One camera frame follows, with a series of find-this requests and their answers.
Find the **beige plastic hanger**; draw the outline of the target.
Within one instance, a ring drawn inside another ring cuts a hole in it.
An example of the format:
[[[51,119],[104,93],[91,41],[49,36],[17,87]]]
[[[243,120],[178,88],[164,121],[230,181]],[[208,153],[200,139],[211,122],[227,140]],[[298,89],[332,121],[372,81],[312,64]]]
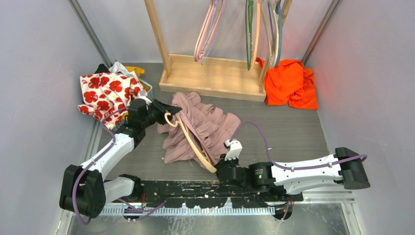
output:
[[[190,131],[190,129],[182,122],[180,117],[177,118],[175,123],[171,122],[171,113],[167,112],[164,114],[164,118],[168,125],[172,127],[180,126],[187,142],[189,143],[191,149],[195,153],[196,157],[199,159],[201,164],[210,172],[216,173],[217,169],[215,168],[210,155],[207,152],[207,149],[201,144],[201,142],[196,138],[196,136]]]

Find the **pink pleated skirt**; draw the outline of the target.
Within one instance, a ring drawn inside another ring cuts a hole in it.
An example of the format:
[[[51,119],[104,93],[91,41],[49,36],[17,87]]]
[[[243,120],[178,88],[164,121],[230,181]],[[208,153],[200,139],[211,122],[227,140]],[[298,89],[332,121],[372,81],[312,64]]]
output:
[[[177,118],[180,117],[182,122],[207,149],[215,166],[219,162],[220,155],[227,152],[224,142],[230,140],[241,120],[236,115],[225,113],[212,104],[202,103],[201,97],[196,92],[173,94],[172,105],[179,106],[182,110],[175,115],[171,115],[171,122],[175,123]],[[160,134],[167,134],[162,145],[162,148],[166,151],[165,164],[194,159],[202,168],[206,169],[191,149],[180,126],[158,125],[157,131]]]

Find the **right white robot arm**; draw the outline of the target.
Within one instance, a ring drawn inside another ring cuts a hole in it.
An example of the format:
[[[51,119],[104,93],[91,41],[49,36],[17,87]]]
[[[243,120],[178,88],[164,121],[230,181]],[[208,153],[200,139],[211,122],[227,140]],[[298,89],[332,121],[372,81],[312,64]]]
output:
[[[221,156],[215,166],[221,184],[246,192],[268,192],[278,201],[305,190],[343,185],[344,189],[358,190],[370,187],[363,166],[365,154],[338,147],[334,154],[318,159],[292,163],[259,162],[241,167],[238,159]]]

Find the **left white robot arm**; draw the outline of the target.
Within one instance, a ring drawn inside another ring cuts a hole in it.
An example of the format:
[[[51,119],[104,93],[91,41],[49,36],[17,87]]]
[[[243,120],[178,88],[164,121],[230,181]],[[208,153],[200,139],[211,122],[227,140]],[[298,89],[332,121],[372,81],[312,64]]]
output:
[[[181,107],[156,99],[150,103],[136,99],[128,107],[116,110],[115,114],[126,111],[126,121],[115,133],[109,131],[112,139],[93,157],[65,169],[59,207],[78,216],[96,218],[108,203],[115,200],[140,200],[143,187],[139,177],[123,174],[114,180],[105,179],[119,161],[140,144],[146,128],[155,123],[167,124],[181,110]]]

